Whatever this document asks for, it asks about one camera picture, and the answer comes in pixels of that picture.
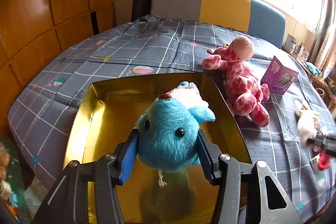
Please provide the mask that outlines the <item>pink spotted plush giraffe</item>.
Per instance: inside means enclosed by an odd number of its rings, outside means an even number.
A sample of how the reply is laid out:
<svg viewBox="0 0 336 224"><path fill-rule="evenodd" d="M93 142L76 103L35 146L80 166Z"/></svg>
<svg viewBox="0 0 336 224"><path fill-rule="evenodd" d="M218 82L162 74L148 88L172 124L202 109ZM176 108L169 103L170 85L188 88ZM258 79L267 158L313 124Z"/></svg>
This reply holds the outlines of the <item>pink spotted plush giraffe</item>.
<svg viewBox="0 0 336 224"><path fill-rule="evenodd" d="M208 71L224 72L227 104L232 115L249 116L259 127L269 124L269 113L261 104L270 97L267 84L261 84L248 60L254 54L253 43L246 36L238 36L227 45L208 49L202 67Z"/></svg>

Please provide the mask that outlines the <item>grey checked bed quilt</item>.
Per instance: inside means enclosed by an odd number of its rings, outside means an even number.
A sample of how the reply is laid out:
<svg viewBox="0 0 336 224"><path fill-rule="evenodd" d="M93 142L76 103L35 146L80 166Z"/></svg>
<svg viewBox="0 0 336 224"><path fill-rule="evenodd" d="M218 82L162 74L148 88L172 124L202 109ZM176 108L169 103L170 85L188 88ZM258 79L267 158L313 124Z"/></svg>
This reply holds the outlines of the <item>grey checked bed quilt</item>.
<svg viewBox="0 0 336 224"><path fill-rule="evenodd" d="M64 52L50 30L32 43L33 57L13 65L24 89L9 110L7 120L22 154L42 184L49 188L63 166L70 130L93 82L135 75L199 72L206 50L232 42L237 31L185 20L144 16L85 39ZM240 120L252 160L263 159L291 196L303 221L315 215L335 195L335 165L314 174L312 153L300 147L295 101L306 101L319 115L322 127L335 124L325 103L297 61L270 42L252 38L253 65L263 76L273 57L298 70L282 95L264 103L270 115L265 128Z"/></svg>

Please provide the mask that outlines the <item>plastic box of pastries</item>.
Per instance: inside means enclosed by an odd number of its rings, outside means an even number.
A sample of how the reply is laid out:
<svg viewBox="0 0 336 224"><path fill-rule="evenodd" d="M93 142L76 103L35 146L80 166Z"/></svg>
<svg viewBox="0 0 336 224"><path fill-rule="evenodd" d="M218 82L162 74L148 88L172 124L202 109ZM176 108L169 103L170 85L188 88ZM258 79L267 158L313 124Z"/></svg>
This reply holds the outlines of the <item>plastic box of pastries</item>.
<svg viewBox="0 0 336 224"><path fill-rule="evenodd" d="M0 179L6 180L7 168L10 164L10 155L7 152L5 145L0 142Z"/></svg>

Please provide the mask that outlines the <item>white tin can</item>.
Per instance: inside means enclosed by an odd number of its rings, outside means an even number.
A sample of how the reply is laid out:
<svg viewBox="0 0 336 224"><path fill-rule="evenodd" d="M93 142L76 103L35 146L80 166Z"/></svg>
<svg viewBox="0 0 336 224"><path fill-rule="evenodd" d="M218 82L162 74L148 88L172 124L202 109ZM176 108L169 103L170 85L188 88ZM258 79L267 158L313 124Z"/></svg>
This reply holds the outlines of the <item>white tin can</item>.
<svg viewBox="0 0 336 224"><path fill-rule="evenodd" d="M298 40L293 36L291 36L290 34L288 34L284 44L284 48L287 49L290 53L294 53L299 46L300 43L298 42Z"/></svg>

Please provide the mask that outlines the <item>wooden bedside table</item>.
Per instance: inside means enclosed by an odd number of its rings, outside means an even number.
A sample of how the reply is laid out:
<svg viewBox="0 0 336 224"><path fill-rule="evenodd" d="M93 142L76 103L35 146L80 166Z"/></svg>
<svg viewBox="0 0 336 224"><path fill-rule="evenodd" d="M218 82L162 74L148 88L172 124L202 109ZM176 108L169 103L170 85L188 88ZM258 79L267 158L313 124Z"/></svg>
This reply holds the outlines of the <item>wooden bedside table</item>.
<svg viewBox="0 0 336 224"><path fill-rule="evenodd" d="M332 93L329 85L325 80L322 79L320 76L313 76L313 74L310 72L309 68L306 66L306 64L302 61L302 58L297 53L291 53L289 50L287 50L285 47L281 47L283 51L291 55L305 70L310 82L314 86L315 89L321 89L324 92L324 95L320 94L324 102L327 102L327 107L330 111L333 111L335 109L335 95Z"/></svg>

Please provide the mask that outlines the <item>small green white box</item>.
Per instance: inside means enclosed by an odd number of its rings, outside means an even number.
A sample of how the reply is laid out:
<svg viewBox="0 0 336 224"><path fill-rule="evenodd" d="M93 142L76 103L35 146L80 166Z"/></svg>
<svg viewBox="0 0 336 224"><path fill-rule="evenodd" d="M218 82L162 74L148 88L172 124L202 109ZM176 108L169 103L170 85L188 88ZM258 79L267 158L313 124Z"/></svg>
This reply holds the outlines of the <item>small green white box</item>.
<svg viewBox="0 0 336 224"><path fill-rule="evenodd" d="M0 182L0 195L4 201L7 201L12 195L11 185L5 180Z"/></svg>

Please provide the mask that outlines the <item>right beige curtain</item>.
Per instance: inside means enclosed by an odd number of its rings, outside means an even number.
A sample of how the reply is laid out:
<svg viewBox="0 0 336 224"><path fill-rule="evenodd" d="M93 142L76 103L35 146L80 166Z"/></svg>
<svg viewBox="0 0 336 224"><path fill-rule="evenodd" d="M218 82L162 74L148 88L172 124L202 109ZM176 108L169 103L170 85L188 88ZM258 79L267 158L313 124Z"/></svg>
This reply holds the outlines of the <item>right beige curtain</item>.
<svg viewBox="0 0 336 224"><path fill-rule="evenodd" d="M335 66L335 0L322 0L317 34L308 61L325 79Z"/></svg>

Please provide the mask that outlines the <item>gold tin can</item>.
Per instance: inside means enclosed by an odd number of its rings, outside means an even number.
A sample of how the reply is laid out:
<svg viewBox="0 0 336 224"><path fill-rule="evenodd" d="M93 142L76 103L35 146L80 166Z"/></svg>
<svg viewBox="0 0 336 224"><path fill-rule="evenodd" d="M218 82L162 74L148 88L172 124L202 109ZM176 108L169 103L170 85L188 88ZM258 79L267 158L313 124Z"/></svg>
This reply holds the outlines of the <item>gold tin can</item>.
<svg viewBox="0 0 336 224"><path fill-rule="evenodd" d="M305 49L305 47L303 46L303 43L300 40L297 40L295 42L295 49L294 49L294 53L296 54L301 54L303 52L303 50Z"/></svg>

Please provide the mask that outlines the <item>gold lined tray box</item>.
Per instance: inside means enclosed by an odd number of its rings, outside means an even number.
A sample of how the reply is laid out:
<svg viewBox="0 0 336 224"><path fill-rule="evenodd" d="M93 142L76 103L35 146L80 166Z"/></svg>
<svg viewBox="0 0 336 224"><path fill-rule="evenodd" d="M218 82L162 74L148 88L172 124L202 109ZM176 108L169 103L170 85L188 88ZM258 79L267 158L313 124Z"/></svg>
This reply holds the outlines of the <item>gold lined tray box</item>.
<svg viewBox="0 0 336 224"><path fill-rule="evenodd" d="M73 122L64 162L92 162L127 140L141 114L162 93L181 82L195 83L216 120L201 124L209 141L240 162L251 162L240 129L218 89L215 76L203 73L143 75L92 83ZM158 173L136 161L130 179L117 188L126 223L209 223L218 188L205 179L200 166Z"/></svg>

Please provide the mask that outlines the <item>grey yellow blue headboard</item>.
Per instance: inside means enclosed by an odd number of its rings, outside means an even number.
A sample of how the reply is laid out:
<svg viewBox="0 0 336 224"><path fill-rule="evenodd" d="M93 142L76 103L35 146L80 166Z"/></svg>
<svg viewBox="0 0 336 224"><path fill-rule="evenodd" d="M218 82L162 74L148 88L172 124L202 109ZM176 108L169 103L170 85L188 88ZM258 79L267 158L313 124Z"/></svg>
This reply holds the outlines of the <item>grey yellow blue headboard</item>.
<svg viewBox="0 0 336 224"><path fill-rule="evenodd" d="M233 28L281 48L285 16L261 0L151 0L151 13Z"/></svg>

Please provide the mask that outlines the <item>glass side table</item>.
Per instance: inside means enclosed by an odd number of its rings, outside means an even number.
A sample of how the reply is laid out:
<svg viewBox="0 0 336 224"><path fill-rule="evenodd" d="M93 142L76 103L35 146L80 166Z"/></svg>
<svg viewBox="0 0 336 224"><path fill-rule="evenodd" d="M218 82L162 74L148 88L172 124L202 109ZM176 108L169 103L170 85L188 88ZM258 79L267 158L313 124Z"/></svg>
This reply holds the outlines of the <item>glass side table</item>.
<svg viewBox="0 0 336 224"><path fill-rule="evenodd" d="M17 219L20 223L30 223L32 218L26 204L25 187L17 150L10 139L2 138L1 142L5 145L10 155L10 164L7 168L7 178L5 181L11 185L12 192L16 197L13 202L16 201L14 210L17 214Z"/></svg>

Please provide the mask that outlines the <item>blue plush bear toy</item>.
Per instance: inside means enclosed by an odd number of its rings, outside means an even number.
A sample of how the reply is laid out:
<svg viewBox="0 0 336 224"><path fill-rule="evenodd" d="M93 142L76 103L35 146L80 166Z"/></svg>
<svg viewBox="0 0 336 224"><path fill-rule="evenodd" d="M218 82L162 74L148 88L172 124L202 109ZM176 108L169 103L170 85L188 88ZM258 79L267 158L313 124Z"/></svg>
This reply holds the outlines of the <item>blue plush bear toy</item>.
<svg viewBox="0 0 336 224"><path fill-rule="evenodd" d="M199 165L198 130L201 123L213 121L215 114L198 87L183 81L156 98L135 124L139 161L170 173Z"/></svg>

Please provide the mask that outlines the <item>wooden wardrobe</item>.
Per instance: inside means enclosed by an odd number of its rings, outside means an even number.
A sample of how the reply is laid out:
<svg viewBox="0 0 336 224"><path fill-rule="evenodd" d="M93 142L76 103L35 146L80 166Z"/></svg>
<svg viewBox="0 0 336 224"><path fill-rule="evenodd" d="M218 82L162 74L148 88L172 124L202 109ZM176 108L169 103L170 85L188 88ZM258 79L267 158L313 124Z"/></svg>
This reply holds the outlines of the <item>wooden wardrobe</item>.
<svg viewBox="0 0 336 224"><path fill-rule="evenodd" d="M114 24L114 0L1 0L1 136L10 135L10 107L38 72Z"/></svg>

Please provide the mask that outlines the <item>purple cardboard box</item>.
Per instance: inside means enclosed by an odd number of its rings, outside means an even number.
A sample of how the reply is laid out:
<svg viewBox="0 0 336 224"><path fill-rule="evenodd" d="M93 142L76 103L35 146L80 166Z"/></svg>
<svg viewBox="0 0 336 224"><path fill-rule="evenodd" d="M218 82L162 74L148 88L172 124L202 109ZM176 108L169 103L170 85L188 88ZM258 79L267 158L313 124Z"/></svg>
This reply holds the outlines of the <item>purple cardboard box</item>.
<svg viewBox="0 0 336 224"><path fill-rule="evenodd" d="M267 84L271 94L282 96L298 74L299 70L288 56L274 55L261 78L261 84Z"/></svg>

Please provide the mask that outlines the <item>teal plush on table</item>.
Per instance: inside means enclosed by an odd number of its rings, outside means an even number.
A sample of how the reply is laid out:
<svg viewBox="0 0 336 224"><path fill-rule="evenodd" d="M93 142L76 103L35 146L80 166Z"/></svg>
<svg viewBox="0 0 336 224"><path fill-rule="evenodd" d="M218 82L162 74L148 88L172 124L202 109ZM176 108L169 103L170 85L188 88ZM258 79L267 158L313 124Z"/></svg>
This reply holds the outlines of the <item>teal plush on table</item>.
<svg viewBox="0 0 336 224"><path fill-rule="evenodd" d="M310 73L314 76L314 77L321 77L322 76L322 72L312 63L310 62L306 62L305 63L307 68L309 69Z"/></svg>

